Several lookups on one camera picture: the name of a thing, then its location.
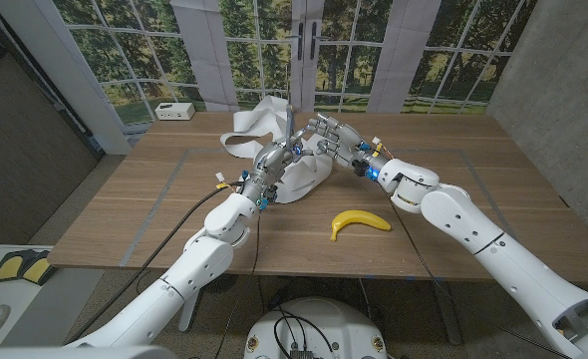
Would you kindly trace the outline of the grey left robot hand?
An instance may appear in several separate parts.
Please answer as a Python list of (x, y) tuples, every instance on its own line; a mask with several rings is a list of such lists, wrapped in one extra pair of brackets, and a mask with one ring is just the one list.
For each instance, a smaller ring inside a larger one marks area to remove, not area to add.
[(256, 156), (253, 169), (243, 182), (241, 194), (251, 199), (260, 210), (270, 202), (275, 202), (286, 190), (285, 184), (281, 181), (286, 168), (310, 154), (303, 150), (304, 133), (304, 130), (300, 130), (289, 137), (272, 142)]

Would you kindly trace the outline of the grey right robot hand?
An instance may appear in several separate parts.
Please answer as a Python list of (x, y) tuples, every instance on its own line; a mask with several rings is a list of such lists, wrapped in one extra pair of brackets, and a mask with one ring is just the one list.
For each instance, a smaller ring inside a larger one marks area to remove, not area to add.
[(382, 167), (389, 161), (347, 124), (318, 113), (310, 119), (307, 130), (321, 137), (313, 140), (315, 154), (325, 155), (338, 165), (353, 170), (358, 177), (377, 180)]

